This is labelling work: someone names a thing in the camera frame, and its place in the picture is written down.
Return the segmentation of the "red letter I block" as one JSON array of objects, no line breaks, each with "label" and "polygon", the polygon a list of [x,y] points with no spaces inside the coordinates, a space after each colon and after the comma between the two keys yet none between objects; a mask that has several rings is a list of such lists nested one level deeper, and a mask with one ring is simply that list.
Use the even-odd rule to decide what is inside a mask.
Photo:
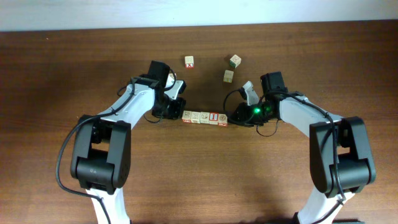
[{"label": "red letter I block", "polygon": [[219,117],[218,113],[211,112],[209,114],[209,123],[210,124],[214,124],[214,125],[218,125],[218,117]]}]

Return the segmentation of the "butterfly picture block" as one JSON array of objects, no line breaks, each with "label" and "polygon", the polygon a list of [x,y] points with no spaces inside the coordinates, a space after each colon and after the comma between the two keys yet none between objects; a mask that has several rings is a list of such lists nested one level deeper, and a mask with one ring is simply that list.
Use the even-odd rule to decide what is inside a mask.
[{"label": "butterfly picture block", "polygon": [[182,121],[184,123],[191,123],[192,122],[192,112],[191,111],[184,111],[182,115]]}]

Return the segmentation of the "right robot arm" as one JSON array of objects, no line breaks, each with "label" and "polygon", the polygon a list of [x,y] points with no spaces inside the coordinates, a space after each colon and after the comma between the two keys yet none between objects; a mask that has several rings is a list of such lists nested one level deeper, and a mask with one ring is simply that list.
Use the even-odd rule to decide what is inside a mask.
[{"label": "right robot arm", "polygon": [[345,203],[375,181],[373,154],[361,118],[329,113],[297,91],[267,90],[262,97],[244,88],[237,91],[244,101],[229,122],[257,128],[274,119],[309,138],[313,190],[292,223],[333,223]]}]

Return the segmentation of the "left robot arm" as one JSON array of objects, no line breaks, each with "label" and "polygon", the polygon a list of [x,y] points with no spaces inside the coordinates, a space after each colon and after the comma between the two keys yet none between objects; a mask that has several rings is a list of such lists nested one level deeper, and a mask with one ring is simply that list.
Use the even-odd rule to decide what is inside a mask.
[{"label": "left robot arm", "polygon": [[123,186],[131,166],[131,132],[147,111],[160,119],[178,119],[186,83],[171,76],[132,78],[107,110],[82,116],[78,123],[70,172],[93,201],[98,223],[130,223]]}]

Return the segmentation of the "red bottom picture block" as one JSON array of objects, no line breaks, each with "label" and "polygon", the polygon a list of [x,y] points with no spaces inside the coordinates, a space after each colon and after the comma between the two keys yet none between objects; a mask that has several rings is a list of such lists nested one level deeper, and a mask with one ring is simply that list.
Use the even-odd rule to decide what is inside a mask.
[{"label": "red bottom picture block", "polygon": [[218,125],[219,126],[227,126],[228,125],[228,117],[225,114],[218,115]]}]

